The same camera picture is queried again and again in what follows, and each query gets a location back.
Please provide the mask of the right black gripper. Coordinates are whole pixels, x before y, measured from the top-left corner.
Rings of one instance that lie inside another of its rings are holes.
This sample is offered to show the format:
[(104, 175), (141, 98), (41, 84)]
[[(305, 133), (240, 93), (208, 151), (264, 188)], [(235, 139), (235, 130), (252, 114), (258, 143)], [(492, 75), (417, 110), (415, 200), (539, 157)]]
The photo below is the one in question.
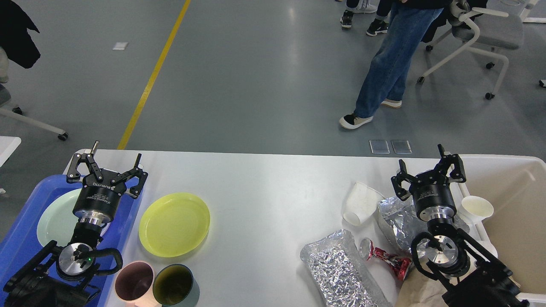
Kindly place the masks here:
[[(407, 172), (403, 159), (398, 160), (399, 170), (391, 177), (395, 195), (406, 201), (412, 196), (417, 218), (431, 221), (435, 218), (453, 218), (456, 215), (456, 205), (450, 191), (450, 183), (466, 183), (466, 175), (461, 157), (446, 151), (438, 144), (440, 160), (435, 167), (427, 172), (413, 176)], [(410, 184), (407, 190), (403, 182)]]

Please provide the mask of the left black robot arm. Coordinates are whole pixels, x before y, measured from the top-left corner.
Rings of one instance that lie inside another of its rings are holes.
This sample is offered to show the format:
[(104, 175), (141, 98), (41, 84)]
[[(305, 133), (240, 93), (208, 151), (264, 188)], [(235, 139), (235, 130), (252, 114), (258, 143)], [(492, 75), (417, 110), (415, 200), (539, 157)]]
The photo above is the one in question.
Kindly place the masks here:
[[(1, 247), (4, 307), (95, 307), (107, 277), (124, 265), (121, 249), (148, 173), (139, 154), (123, 173), (101, 168), (94, 153), (75, 153), (66, 174), (36, 187)], [(68, 239), (37, 242), (45, 210), (74, 184), (68, 217), (54, 222)]]

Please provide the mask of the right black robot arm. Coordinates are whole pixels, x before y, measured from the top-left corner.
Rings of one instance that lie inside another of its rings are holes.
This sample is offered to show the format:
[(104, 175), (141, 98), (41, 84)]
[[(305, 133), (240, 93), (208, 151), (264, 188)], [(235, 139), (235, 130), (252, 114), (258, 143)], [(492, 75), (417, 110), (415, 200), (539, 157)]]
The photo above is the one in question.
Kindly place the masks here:
[(403, 160), (391, 178), (395, 195), (402, 201), (412, 198), (419, 220), (427, 231), (411, 242), (411, 257), (423, 276), (441, 282), (443, 301), (449, 307), (528, 307), (513, 272), (466, 231), (454, 224), (457, 214), (450, 184), (466, 182), (464, 165), (458, 154), (438, 145), (440, 160), (431, 170), (417, 175), (407, 172)]

